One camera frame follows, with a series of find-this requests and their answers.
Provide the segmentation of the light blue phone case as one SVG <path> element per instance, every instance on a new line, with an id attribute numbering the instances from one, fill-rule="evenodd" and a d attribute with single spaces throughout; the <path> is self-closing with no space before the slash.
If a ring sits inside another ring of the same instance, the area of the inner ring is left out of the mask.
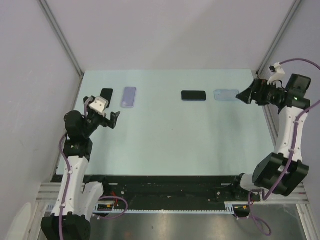
<path id="1" fill-rule="evenodd" d="M 214 91 L 216 101 L 236 101 L 240 92 L 237 89 L 217 89 Z"/>

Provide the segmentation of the lilac phone case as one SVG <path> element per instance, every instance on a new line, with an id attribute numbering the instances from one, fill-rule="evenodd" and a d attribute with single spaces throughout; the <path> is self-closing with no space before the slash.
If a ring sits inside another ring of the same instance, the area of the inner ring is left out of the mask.
<path id="1" fill-rule="evenodd" d="M 122 108 L 133 108 L 136 98 L 136 87 L 125 87 L 120 106 Z"/>

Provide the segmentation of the black smartphone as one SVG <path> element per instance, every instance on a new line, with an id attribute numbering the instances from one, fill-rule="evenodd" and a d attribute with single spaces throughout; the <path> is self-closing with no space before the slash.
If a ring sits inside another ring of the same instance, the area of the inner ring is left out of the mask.
<path id="1" fill-rule="evenodd" d="M 108 101 L 108 103 L 111 103 L 111 99 L 113 96 L 114 90 L 112 88 L 103 88 L 100 92 L 100 97 Z"/>

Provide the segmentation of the black phone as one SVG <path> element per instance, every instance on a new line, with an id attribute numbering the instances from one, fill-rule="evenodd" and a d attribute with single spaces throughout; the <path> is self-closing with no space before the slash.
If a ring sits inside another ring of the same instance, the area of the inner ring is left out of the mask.
<path id="1" fill-rule="evenodd" d="M 181 99 L 183 101 L 206 101 L 207 95 L 203 90 L 182 90 Z"/>

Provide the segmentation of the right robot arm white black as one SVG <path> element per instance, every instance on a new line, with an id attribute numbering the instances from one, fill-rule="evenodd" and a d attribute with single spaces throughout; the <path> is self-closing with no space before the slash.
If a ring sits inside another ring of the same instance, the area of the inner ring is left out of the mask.
<path id="1" fill-rule="evenodd" d="M 274 151 L 262 160 L 252 174 L 242 174 L 230 188 L 231 196 L 242 201 L 249 191 L 267 189 L 269 194 L 289 196 L 309 173 L 301 154 L 302 133 L 308 117 L 310 100 L 305 98 L 311 84 L 309 77 L 292 74 L 286 87 L 276 87 L 256 78 L 236 98 L 249 105 L 273 105 L 278 108 L 279 131 Z"/>

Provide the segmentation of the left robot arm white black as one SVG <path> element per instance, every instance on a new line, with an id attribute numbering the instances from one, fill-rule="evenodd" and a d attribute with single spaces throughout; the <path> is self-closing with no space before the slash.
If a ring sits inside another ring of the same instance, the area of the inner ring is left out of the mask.
<path id="1" fill-rule="evenodd" d="M 48 240 L 90 238 L 94 207 L 111 193 L 102 180 L 83 183 L 93 149 L 90 137 L 98 127 L 114 129 L 120 114 L 112 112 L 107 119 L 94 110 L 87 115 L 73 110 L 64 116 L 66 133 L 59 142 L 64 172 L 54 208 L 50 216 L 41 220 L 41 230 Z"/>

